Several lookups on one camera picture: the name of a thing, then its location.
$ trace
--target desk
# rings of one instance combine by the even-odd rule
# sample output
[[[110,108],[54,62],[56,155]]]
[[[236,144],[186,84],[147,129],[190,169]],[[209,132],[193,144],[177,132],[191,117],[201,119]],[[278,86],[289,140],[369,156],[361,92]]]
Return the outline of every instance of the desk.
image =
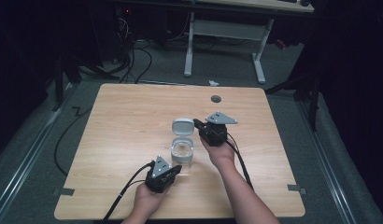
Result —
[[[211,96],[221,97],[220,103]],[[238,120],[227,125],[240,148],[256,193],[278,217],[300,217],[305,208],[265,93],[257,88],[105,84],[98,92],[55,210],[58,219],[102,219],[126,182],[161,155],[171,163],[177,136],[173,119],[204,120],[220,111]],[[191,167],[182,169],[162,206],[151,218],[232,217],[224,186],[198,132]],[[242,174],[239,161],[238,171]],[[142,172],[135,180],[145,179]],[[133,207],[135,186],[125,193],[111,218]]]
[[[270,10],[284,10],[292,12],[312,13],[314,11],[314,8],[311,5],[303,7],[300,2],[288,3],[277,0],[199,0],[199,2],[240,7],[257,7]],[[270,35],[273,22],[274,19],[270,19],[266,25],[249,25],[221,21],[195,20],[194,13],[192,12],[189,26],[189,45],[186,53],[184,76],[190,77],[192,75],[193,36],[213,35],[260,41],[260,45],[257,47],[256,53],[252,54],[252,60],[255,66],[258,82],[264,84],[265,77],[260,59],[262,57],[264,46],[267,42],[267,38]]]

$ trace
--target person's left hand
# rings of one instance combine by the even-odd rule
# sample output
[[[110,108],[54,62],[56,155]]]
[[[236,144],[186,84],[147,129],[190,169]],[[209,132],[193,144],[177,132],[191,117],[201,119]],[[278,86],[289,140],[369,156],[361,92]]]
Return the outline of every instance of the person's left hand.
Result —
[[[143,216],[148,219],[154,212],[157,211],[157,209],[159,209],[160,204],[169,189],[170,187],[163,193],[155,193],[150,191],[145,183],[140,184],[136,188],[134,209],[132,213],[138,213],[139,216]]]

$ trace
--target controller cable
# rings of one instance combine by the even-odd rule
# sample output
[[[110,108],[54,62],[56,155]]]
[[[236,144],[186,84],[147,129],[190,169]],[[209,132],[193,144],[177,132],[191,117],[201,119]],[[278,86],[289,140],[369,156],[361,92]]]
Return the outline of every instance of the controller cable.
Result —
[[[209,131],[211,131],[212,133],[214,133],[218,138],[220,138],[223,142],[225,142],[227,145],[229,145],[229,147],[232,148],[232,150],[235,152],[235,154],[237,155],[237,158],[238,160],[240,161],[240,164],[241,164],[241,168],[242,168],[242,171],[244,173],[244,177],[245,177],[245,180],[247,181],[248,185],[252,188],[252,182],[250,181],[250,177],[249,177],[249,174],[248,174],[248,171],[247,171],[247,167],[245,166],[245,163],[244,163],[244,160],[242,159],[241,157],[241,153],[240,153],[240,150],[238,149],[238,145],[237,143],[235,142],[234,138],[229,134],[227,133],[233,140],[234,142],[234,145],[232,143],[230,143],[228,140],[225,140],[223,137],[221,137],[217,132],[215,132],[214,130],[210,129]]]
[[[136,171],[136,173],[133,175],[133,177],[131,177],[131,179],[125,185],[124,189],[122,189],[121,193],[116,198],[115,202],[112,204],[112,206],[110,207],[109,211],[107,211],[106,216],[102,220],[102,224],[105,224],[109,220],[110,215],[112,215],[113,211],[115,210],[116,206],[118,205],[118,203],[121,200],[122,196],[124,195],[125,191],[127,191],[127,189],[130,188],[130,186],[133,185],[134,183],[140,182],[140,181],[133,182],[133,180],[136,178],[136,176],[139,175],[139,173],[141,173],[142,170],[144,170],[145,168],[148,168],[148,167],[152,168],[152,167],[154,167],[155,163],[156,163],[155,161],[151,161],[150,163],[147,163],[146,165],[142,166],[138,171]]]

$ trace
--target vr controller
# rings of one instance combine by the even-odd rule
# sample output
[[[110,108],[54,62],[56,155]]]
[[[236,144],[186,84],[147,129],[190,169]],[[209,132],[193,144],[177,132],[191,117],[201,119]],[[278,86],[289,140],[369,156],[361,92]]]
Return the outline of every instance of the vr controller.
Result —
[[[206,118],[206,123],[194,119],[194,127],[198,134],[212,147],[218,147],[227,141],[226,124],[236,124],[237,120],[232,119],[219,111]]]
[[[154,167],[151,167],[146,175],[146,186],[155,193],[163,193],[175,181],[180,173],[181,165],[170,166],[161,156],[157,157]]]

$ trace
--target open lid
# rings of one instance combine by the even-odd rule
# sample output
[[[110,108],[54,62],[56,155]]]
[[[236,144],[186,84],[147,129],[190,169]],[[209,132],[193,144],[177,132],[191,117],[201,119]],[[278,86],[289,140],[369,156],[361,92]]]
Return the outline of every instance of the open lid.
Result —
[[[194,121],[192,119],[174,119],[172,121],[172,132],[176,135],[191,135],[194,131]]]

